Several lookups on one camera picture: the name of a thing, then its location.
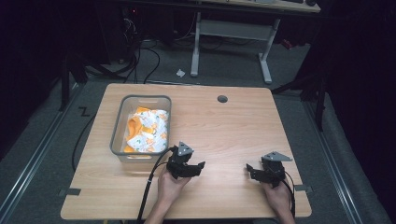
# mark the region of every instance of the wrist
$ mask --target wrist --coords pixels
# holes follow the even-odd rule
[[[165,202],[164,200],[157,201],[151,209],[148,218],[145,221],[145,224],[159,224],[163,223],[163,219],[165,218],[168,210],[171,207],[171,203]]]
[[[294,224],[295,220],[290,210],[281,209],[276,211],[276,216],[281,224]]]

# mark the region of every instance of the black cable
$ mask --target black cable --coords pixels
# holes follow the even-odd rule
[[[290,191],[290,194],[291,194],[291,209],[290,210],[291,210],[291,214],[293,215],[293,217],[295,217],[296,216],[296,200],[294,197],[294,182],[288,172],[285,171],[285,174],[287,174],[289,176],[291,185],[293,186],[293,190],[291,190],[290,186],[288,184],[286,184],[286,181],[282,180],[282,182],[286,185],[286,187],[288,187],[288,189]]]
[[[76,156],[76,151],[77,151],[78,143],[79,143],[79,141],[81,140],[81,137],[82,137],[82,135],[84,134],[85,130],[88,128],[88,125],[93,121],[93,119],[94,119],[95,117],[96,117],[96,114],[94,114],[94,115],[90,118],[90,120],[87,122],[87,124],[85,124],[85,127],[84,127],[84,129],[81,131],[81,133],[79,134],[78,140],[77,140],[77,142],[76,142],[76,144],[75,144],[75,147],[74,147],[74,149],[73,149],[73,154],[72,154],[72,168],[73,168],[73,171],[74,171],[74,172],[75,172],[76,169],[77,169],[77,167],[76,167],[76,165],[75,165],[75,160],[74,160],[74,158],[75,158],[75,156]]]
[[[159,157],[158,160],[155,162],[155,165],[154,165],[154,167],[153,167],[152,170],[151,170],[151,173],[150,173],[150,175],[149,175],[149,177],[148,177],[148,183],[146,184],[145,193],[144,193],[144,195],[143,195],[142,204],[140,205],[139,215],[137,216],[137,219],[136,219],[136,224],[140,224],[140,222],[141,222],[141,219],[142,219],[142,216],[143,216],[143,211],[145,210],[146,200],[147,200],[147,197],[148,197],[148,195],[149,195],[149,187],[151,186],[151,181],[152,181],[152,178],[154,177],[154,172],[155,172],[155,170],[156,170],[160,165],[162,165],[162,164],[165,163],[165,162],[163,162],[163,163],[161,163],[161,164],[158,164],[158,163],[161,161],[161,159],[163,158],[163,156],[164,156],[168,151],[170,151],[170,148],[166,149],[166,150],[160,155],[160,157]]]
[[[146,84],[147,80],[149,79],[149,76],[151,76],[151,74],[152,74],[152,73],[158,68],[158,66],[160,65],[160,55],[159,55],[157,52],[155,52],[154,50],[152,50],[152,49],[145,49],[145,50],[149,50],[149,51],[155,53],[155,54],[157,55],[157,57],[158,57],[158,62],[157,62],[157,65],[154,67],[154,69],[152,69],[152,71],[146,75],[146,78],[145,78],[145,80],[143,81],[143,84]]]
[[[125,77],[123,83],[126,83],[126,81],[128,81],[128,78],[129,78],[129,76],[132,74],[133,71],[136,72],[136,67],[137,67],[138,61],[137,61],[135,55],[133,56],[133,60],[134,60],[134,66],[131,68],[131,71],[130,71],[130,72],[128,73],[128,75]]]

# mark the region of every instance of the wooden table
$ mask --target wooden table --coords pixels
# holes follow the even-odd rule
[[[84,147],[61,216],[64,219],[136,219],[153,164],[121,163],[109,148],[121,99],[129,94],[172,99],[169,146],[183,141],[195,150],[189,164],[206,161],[183,189],[166,218],[274,217],[259,182],[246,164],[261,169],[261,156],[292,156],[271,92],[265,88],[110,84]],[[225,95],[227,103],[218,96]],[[294,184],[302,180],[294,161],[283,162]],[[157,169],[143,217],[157,198]],[[296,191],[296,216],[308,217],[304,191]]]

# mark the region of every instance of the metal rail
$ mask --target metal rail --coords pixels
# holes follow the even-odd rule
[[[59,111],[58,114],[55,116],[55,119],[52,121],[41,142],[38,144],[35,153],[24,167],[23,171],[15,182],[14,187],[9,192],[7,198],[3,201],[0,207],[0,223],[7,223],[7,221],[11,217],[15,207],[23,196],[23,193],[26,191],[27,187],[35,176],[35,172],[37,171],[41,162],[44,160],[47,152],[50,150],[49,146],[52,137],[55,135],[56,131],[58,130],[60,124],[64,119],[64,116],[70,108],[70,105],[80,94],[82,88],[83,87],[81,85],[74,86],[74,93],[69,104],[64,109],[64,111]]]
[[[327,144],[326,137],[324,133],[318,129],[318,126],[315,123],[315,109],[308,102],[303,102],[303,106],[306,114],[310,117],[309,120],[312,124],[312,127],[315,129],[315,133],[317,134],[318,140],[321,144],[323,156],[326,165],[329,169],[330,176],[332,177],[332,182],[334,183],[335,189],[337,190],[341,203],[344,206],[349,222],[359,223],[359,224],[363,223],[361,220],[361,215],[359,214],[359,211],[353,201],[349,188],[346,182],[344,181],[344,178],[341,175],[340,170],[338,169],[334,157],[332,156],[332,151],[330,150],[330,147]]]

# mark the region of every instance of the white paper scrap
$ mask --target white paper scrap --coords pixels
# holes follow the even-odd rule
[[[179,76],[179,77],[184,77],[185,74],[186,73],[181,71],[181,69],[178,69],[178,71],[176,72],[176,75]]]

